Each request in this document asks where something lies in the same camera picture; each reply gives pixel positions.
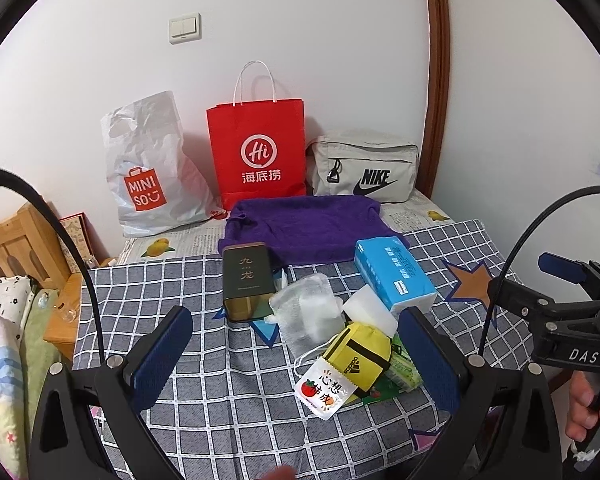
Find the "wall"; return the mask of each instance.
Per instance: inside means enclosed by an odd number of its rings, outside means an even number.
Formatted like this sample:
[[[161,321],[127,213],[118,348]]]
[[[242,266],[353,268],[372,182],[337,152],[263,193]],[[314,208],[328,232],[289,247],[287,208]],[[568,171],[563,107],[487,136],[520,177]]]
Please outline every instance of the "wall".
[[[600,56],[555,0],[450,0],[452,71],[433,199],[481,218],[508,254],[551,202],[600,184]],[[538,229],[514,263],[557,299],[579,288],[542,274],[543,251],[600,261],[600,197]]]
[[[170,45],[168,19],[200,12],[202,39]],[[100,118],[174,92],[186,153],[217,190],[205,109],[231,100],[250,59],[307,130],[364,126],[419,143],[426,107],[425,0],[39,0],[0,47],[0,166],[61,215],[84,211],[109,254],[123,244],[105,180]],[[247,74],[249,98],[268,80]],[[0,220],[22,202],[0,190]]]

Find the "light switch panel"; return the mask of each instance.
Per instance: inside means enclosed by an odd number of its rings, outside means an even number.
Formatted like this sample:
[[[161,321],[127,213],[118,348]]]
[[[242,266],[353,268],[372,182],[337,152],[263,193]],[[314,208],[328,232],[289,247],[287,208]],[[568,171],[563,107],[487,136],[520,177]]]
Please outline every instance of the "light switch panel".
[[[195,12],[169,20],[169,42],[171,44],[200,39],[200,14]]]

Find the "yellow drawstring bag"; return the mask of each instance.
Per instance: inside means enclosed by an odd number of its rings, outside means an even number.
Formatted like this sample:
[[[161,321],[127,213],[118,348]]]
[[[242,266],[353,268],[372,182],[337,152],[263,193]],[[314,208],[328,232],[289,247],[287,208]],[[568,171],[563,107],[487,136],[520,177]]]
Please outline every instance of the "yellow drawstring bag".
[[[390,366],[391,340],[377,328],[355,321],[340,332],[322,357],[357,386],[356,396],[366,397]]]

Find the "screw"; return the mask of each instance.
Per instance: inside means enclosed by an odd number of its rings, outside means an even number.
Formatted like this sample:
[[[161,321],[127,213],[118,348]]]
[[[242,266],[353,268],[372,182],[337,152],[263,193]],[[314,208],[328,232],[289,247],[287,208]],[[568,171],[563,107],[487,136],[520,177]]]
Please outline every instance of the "screw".
[[[112,355],[109,359],[107,359],[107,366],[109,368],[117,368],[122,364],[122,355]]]
[[[484,366],[484,357],[478,354],[472,354],[469,356],[469,364],[476,368],[480,368]]]
[[[528,368],[533,375],[540,375],[542,373],[542,367],[538,363],[529,363]]]
[[[50,367],[49,367],[49,373],[51,375],[58,375],[61,371],[62,371],[62,363],[53,363]]]

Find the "finger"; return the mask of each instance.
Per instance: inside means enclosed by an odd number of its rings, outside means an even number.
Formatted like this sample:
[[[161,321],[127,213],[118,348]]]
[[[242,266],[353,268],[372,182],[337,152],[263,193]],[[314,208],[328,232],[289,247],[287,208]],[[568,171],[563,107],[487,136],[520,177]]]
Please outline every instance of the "finger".
[[[262,477],[262,480],[295,480],[295,478],[296,470],[289,465],[283,464],[273,471],[269,471]]]
[[[574,399],[569,403],[569,420],[582,426],[586,430],[593,428],[598,422],[598,414],[589,408],[585,408],[582,404]]]
[[[582,442],[587,437],[587,430],[571,421],[567,422],[564,433],[576,442]]]
[[[589,406],[593,402],[593,388],[587,381],[584,372],[575,371],[571,376],[569,384],[569,396],[576,399],[583,406]]]

